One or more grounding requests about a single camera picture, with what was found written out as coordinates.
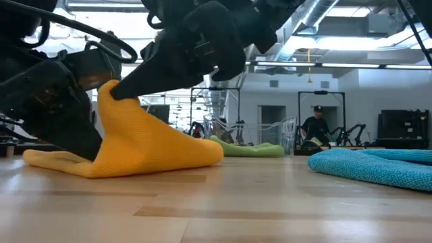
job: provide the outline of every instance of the wooden floor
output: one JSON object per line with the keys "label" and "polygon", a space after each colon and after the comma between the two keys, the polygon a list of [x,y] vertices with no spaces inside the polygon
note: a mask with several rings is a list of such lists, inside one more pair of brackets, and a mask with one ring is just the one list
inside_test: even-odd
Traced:
{"label": "wooden floor", "polygon": [[306,158],[87,180],[0,160],[1,243],[432,242],[432,195]]}

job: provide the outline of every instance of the green cloth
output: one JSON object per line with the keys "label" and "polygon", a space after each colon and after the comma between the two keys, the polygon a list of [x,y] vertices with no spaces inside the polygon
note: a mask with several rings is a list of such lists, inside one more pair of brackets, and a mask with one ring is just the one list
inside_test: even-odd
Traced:
{"label": "green cloth", "polygon": [[228,144],[213,135],[210,140],[218,142],[223,148],[225,157],[284,157],[285,150],[280,145],[265,142],[256,146],[238,146]]}

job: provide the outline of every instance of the blue towel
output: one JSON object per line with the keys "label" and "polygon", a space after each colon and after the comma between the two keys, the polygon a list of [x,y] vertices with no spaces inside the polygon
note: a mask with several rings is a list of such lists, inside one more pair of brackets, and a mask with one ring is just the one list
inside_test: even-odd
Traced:
{"label": "blue towel", "polygon": [[432,192],[432,151],[330,149],[309,158],[319,173]]}

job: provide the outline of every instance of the yellow towel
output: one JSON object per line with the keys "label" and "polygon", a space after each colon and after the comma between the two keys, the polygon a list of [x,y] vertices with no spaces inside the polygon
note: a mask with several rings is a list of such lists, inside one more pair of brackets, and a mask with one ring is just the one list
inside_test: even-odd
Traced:
{"label": "yellow towel", "polygon": [[118,84],[99,89],[98,105],[105,138],[94,162],[69,152],[24,152],[24,161],[86,178],[203,167],[223,158],[219,144],[187,136],[146,113],[138,99],[116,101],[109,93]]}

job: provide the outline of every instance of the man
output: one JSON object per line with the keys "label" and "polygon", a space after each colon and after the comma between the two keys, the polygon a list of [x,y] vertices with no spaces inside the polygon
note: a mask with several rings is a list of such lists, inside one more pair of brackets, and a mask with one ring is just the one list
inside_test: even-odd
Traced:
{"label": "man", "polygon": [[327,122],[323,118],[323,107],[317,105],[313,107],[314,115],[306,119],[302,126],[302,134],[305,140],[310,140],[311,138],[316,138],[323,144],[329,142],[326,134],[330,133]]}

